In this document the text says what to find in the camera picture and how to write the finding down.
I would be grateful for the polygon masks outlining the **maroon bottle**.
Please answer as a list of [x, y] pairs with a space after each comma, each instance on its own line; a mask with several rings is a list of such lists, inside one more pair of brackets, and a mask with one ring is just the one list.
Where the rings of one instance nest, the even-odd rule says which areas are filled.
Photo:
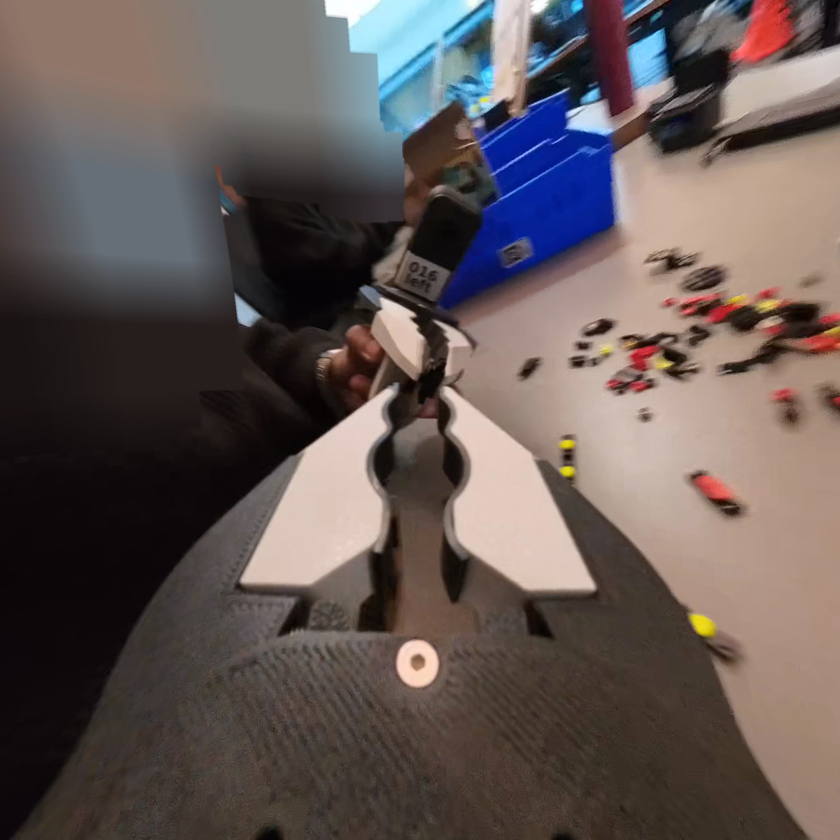
[[623, 2], [584, 1], [584, 13], [598, 86], [615, 118], [634, 105]]

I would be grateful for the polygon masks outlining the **black lego clip bar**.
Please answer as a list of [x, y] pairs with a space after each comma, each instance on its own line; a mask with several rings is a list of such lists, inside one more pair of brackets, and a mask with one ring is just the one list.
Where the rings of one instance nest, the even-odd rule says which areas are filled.
[[419, 376], [413, 388], [416, 398], [416, 412], [421, 414], [425, 406], [437, 399], [438, 390], [445, 378], [445, 367], [441, 364], [428, 366]]

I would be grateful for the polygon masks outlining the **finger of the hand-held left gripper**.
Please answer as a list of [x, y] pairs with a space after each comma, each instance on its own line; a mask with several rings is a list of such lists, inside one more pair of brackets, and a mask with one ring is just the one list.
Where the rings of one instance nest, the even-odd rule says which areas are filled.
[[385, 354], [374, 384], [418, 382], [427, 360], [427, 340], [414, 312], [402, 305], [381, 305], [371, 323], [371, 336]]
[[475, 351], [476, 343], [461, 329], [440, 329], [438, 362], [443, 366], [441, 382], [457, 382]]

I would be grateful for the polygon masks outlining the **tall cardboard sheet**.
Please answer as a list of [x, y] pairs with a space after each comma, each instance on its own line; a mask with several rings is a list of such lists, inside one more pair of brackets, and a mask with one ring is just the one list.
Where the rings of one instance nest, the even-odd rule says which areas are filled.
[[491, 26], [494, 103], [521, 109], [531, 48], [531, 2], [495, 1]]

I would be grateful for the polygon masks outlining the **printed cardboard lego box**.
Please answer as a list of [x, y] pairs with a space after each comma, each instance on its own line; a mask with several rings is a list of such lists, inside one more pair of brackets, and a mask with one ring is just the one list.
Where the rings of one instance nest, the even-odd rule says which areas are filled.
[[446, 186], [479, 209], [500, 197], [491, 167], [464, 107], [450, 103], [402, 144], [406, 192], [420, 197]]

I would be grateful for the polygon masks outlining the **black flat device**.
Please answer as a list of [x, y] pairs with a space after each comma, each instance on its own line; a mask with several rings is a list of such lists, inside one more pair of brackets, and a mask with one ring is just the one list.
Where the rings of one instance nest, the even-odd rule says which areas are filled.
[[717, 136], [714, 147], [742, 150], [831, 129], [838, 124], [838, 98], [788, 101], [750, 112], [728, 124]]

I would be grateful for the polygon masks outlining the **black rectangular lego plate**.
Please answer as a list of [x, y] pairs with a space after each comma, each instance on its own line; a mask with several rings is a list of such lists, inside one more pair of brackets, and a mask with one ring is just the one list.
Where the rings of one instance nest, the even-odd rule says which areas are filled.
[[651, 266], [652, 273], [665, 273], [694, 266], [700, 257], [698, 252], [684, 252], [681, 248], [656, 250], [644, 259], [644, 265]]

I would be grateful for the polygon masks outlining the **red black lego subassembly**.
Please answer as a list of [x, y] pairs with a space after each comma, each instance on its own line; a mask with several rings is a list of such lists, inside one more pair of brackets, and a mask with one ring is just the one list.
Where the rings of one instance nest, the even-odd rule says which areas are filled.
[[722, 515], [737, 518], [746, 510], [739, 496], [730, 487], [704, 470], [688, 474], [688, 482]]

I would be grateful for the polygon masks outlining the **person's left hand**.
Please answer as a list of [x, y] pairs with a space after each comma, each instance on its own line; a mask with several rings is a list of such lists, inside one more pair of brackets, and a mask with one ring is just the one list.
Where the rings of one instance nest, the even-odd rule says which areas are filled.
[[385, 354], [366, 325], [351, 327], [343, 338], [341, 354], [333, 363], [332, 386], [326, 389], [342, 413], [353, 413], [365, 404]]

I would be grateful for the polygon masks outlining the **pile of loose lego pieces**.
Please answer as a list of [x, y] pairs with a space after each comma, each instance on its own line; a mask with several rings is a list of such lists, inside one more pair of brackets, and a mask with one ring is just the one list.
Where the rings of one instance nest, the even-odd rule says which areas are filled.
[[752, 296], [707, 290], [667, 297], [660, 306], [677, 318], [675, 329], [617, 335], [617, 320], [594, 320], [574, 342], [567, 366], [582, 371], [618, 357], [619, 367], [606, 377], [603, 387], [624, 395], [650, 391], [664, 378], [678, 382], [693, 379], [701, 372], [697, 351], [719, 332], [735, 337], [752, 335], [758, 341], [745, 358], [717, 364], [715, 372], [720, 376], [751, 372], [785, 354], [838, 354], [838, 311], [819, 302], [784, 297], [778, 287]]

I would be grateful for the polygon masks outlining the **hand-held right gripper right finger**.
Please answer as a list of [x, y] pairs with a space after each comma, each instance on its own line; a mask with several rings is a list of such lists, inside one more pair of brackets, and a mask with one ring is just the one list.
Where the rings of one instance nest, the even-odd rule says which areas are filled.
[[451, 387], [438, 395], [442, 576], [451, 602], [586, 598], [597, 587], [558, 502], [560, 476]]

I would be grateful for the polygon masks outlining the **blue plastic bin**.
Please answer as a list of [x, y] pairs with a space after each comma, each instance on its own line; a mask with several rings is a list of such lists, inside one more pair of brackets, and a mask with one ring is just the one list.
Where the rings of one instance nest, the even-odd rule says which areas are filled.
[[613, 141], [573, 129], [569, 93], [531, 105], [479, 138], [497, 188], [482, 227], [442, 296], [444, 308], [475, 298], [611, 228]]

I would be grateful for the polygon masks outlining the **black yellow lego spider model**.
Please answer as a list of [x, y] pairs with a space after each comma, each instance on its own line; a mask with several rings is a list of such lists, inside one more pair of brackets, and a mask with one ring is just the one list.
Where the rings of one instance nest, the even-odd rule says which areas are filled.
[[[576, 481], [577, 443], [574, 436], [563, 436], [559, 442], [559, 473], [570, 483]], [[731, 635], [724, 633], [719, 625], [708, 616], [693, 611], [687, 605], [681, 605], [686, 614], [693, 634], [705, 645], [706, 649], [720, 661], [734, 665], [742, 660], [742, 646]]]

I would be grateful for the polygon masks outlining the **person's left forearm black sleeve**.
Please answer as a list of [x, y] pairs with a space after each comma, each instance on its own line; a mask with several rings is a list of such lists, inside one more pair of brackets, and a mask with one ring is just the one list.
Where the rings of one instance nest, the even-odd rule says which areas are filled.
[[334, 333], [312, 327], [289, 329], [261, 318], [248, 327], [241, 327], [240, 334], [248, 360], [298, 414], [323, 426], [336, 424], [345, 417], [346, 413], [340, 411], [316, 382], [320, 354], [340, 348]]

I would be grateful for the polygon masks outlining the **orange traffic cone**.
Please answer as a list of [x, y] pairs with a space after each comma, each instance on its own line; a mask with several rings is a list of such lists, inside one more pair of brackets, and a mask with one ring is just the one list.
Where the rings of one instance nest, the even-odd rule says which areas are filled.
[[733, 63], [756, 64], [788, 47], [795, 24], [788, 1], [753, 1], [747, 30], [731, 54]]

